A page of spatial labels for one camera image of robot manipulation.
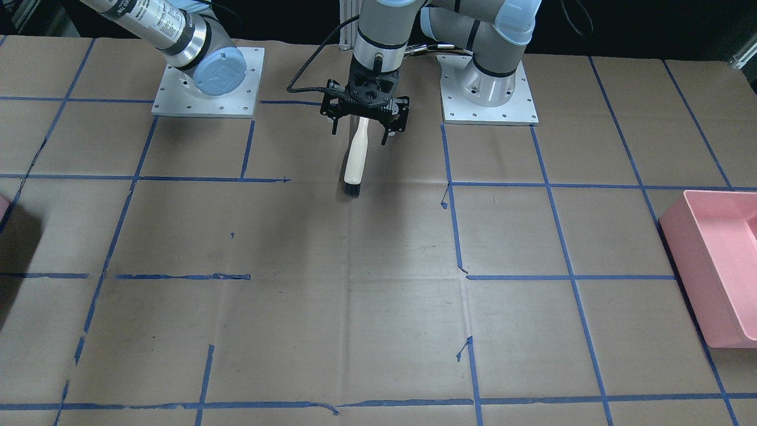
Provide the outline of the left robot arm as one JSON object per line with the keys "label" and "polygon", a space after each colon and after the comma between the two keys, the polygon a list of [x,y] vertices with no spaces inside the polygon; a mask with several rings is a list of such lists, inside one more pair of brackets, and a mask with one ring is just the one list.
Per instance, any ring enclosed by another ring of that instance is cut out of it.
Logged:
{"label": "left robot arm", "polygon": [[536,27],[539,1],[363,1],[348,81],[319,88],[320,113],[332,121],[353,115],[377,121],[387,137],[406,129],[409,98],[396,94],[412,47],[415,21],[441,45],[464,57],[438,56],[443,120],[449,124],[535,125],[522,57]]}

